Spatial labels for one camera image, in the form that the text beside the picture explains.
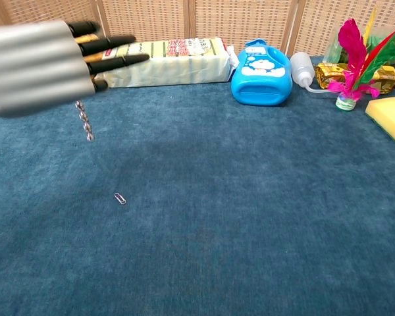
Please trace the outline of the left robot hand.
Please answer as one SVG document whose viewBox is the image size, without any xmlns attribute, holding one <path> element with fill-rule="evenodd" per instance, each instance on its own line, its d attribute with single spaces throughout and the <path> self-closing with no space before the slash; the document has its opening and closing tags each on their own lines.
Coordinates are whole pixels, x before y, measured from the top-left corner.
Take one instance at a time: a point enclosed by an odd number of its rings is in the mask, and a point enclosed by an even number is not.
<svg viewBox="0 0 395 316">
<path fill-rule="evenodd" d="M 94 21 L 53 20 L 0 26 L 0 117 L 32 115 L 107 89 L 97 74 L 142 63 L 147 54 L 94 62 L 85 58 L 136 41 L 132 35 L 77 43 L 99 31 Z"/>
</svg>

